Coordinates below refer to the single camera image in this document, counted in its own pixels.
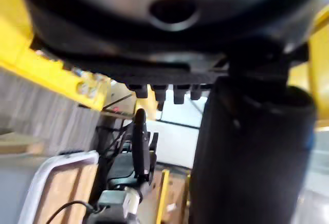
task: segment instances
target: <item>yellow metal beam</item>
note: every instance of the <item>yellow metal beam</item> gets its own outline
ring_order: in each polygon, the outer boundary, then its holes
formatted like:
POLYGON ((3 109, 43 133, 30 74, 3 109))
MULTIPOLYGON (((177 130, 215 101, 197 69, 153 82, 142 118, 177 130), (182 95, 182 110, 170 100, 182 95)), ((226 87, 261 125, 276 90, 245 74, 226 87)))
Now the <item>yellow metal beam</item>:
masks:
POLYGON ((62 94, 85 106, 102 110, 107 86, 93 78, 81 78, 30 48, 33 32, 23 0, 0 0, 0 67, 62 94), (81 83, 87 92, 79 92, 81 83))
POLYGON ((163 210, 165 208, 166 197, 168 192, 168 185, 169 185, 169 170, 163 170, 161 176, 161 185, 159 190, 158 196, 158 206, 157 206, 157 215, 155 224, 161 224, 163 210))

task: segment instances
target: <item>cable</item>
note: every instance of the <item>cable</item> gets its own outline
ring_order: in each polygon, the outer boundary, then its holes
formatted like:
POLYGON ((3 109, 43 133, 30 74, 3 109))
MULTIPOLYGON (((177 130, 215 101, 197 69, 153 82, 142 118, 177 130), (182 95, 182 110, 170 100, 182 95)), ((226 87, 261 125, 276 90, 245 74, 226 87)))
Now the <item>cable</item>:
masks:
POLYGON ((198 112, 201 114, 201 115, 203 115, 204 114, 204 112, 202 112, 202 110, 191 100, 191 99, 189 99, 190 100, 190 102, 191 102, 191 104, 193 105, 193 107, 195 107, 195 109, 196 110, 198 110, 198 112))
POLYGON ((72 201, 72 202, 68 202, 66 204, 64 204, 63 206, 61 206, 55 213, 53 213, 53 215, 48 219, 48 221, 46 222, 46 224, 50 224, 52 222, 52 220, 65 208, 73 205, 73 204, 82 204, 87 208, 87 211, 90 211, 92 213, 97 213, 97 211, 93 208, 93 206, 91 206, 89 203, 86 203, 84 201, 72 201))

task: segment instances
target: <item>wooden board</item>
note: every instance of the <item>wooden board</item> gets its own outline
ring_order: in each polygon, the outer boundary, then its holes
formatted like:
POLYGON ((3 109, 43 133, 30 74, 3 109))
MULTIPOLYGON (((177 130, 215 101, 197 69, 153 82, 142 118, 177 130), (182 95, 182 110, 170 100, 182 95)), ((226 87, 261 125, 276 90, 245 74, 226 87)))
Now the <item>wooden board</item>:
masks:
MULTIPOLYGON (((70 201, 78 175, 78 168, 54 170, 50 173, 40 199, 34 224, 45 224, 52 214, 70 201)), ((51 224, 61 224, 65 211, 60 212, 51 224)))

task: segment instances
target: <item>black cable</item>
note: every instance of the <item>black cable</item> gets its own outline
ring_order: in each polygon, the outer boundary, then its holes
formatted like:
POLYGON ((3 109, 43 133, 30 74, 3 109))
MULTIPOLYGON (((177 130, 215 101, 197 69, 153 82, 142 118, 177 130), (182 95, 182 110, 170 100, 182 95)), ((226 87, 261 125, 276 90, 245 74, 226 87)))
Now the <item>black cable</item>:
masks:
POLYGON ((92 213, 96 213, 97 211, 93 208, 93 206, 91 206, 89 203, 86 203, 84 201, 72 201, 72 202, 68 202, 66 204, 64 204, 63 206, 61 206, 55 213, 53 213, 53 215, 48 219, 48 221, 46 222, 46 224, 50 224, 52 222, 52 220, 65 208, 73 205, 73 204, 82 204, 87 208, 87 211, 90 211, 92 213))
POLYGON ((202 110, 191 100, 191 99, 189 99, 190 100, 190 102, 191 102, 191 104, 193 105, 193 107, 195 107, 195 109, 196 110, 198 110, 198 112, 201 114, 201 115, 203 115, 204 114, 204 112, 202 112, 202 110))
POLYGON ((105 107, 103 107, 103 110, 106 110, 107 108, 111 107, 112 105, 114 105, 114 104, 116 104, 116 103, 118 103, 118 102, 121 102, 121 101, 123 101, 123 100, 125 100, 125 99, 131 97, 132 95, 133 95, 133 94, 129 94, 129 95, 123 97, 123 98, 120 98, 119 100, 117 100, 117 101, 115 101, 115 102, 112 102, 112 103, 106 105, 105 107))

